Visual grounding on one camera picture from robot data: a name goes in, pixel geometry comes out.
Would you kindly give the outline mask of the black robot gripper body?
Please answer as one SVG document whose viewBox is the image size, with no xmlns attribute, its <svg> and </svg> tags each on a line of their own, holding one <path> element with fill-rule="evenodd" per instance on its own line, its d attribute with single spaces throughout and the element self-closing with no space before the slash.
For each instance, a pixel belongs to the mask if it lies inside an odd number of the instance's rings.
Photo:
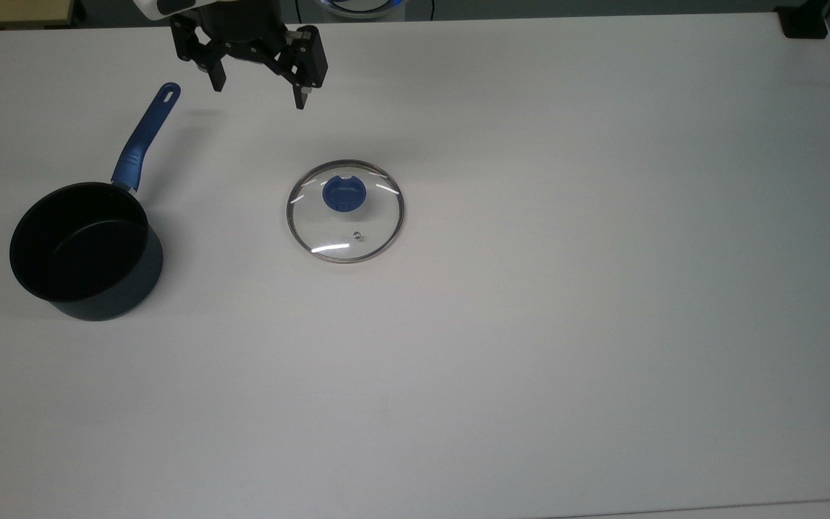
<svg viewBox="0 0 830 519">
<path fill-rule="evenodd" d="M 287 46 L 280 1 L 220 1 L 195 11 L 205 34 L 231 50 L 274 58 Z"/>
</svg>

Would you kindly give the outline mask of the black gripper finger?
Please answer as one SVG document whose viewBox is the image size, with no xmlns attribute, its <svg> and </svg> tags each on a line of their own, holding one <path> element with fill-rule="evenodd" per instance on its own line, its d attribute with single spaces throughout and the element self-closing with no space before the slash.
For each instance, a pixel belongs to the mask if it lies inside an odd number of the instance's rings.
<svg viewBox="0 0 830 519">
<path fill-rule="evenodd" d="M 214 39 L 201 43 L 197 35 L 198 27 L 197 21 L 184 14 L 173 14 L 170 17 L 172 40 L 179 59 L 193 62 L 201 72 L 207 74 L 212 89 L 221 92 L 226 83 L 226 72 L 222 66 L 227 51 L 226 44 Z"/>
<path fill-rule="evenodd" d="M 290 83 L 298 110 L 303 110 L 313 89 L 322 88 L 327 65 L 320 32 L 313 25 L 287 30 L 275 55 L 275 72 Z"/>
</svg>

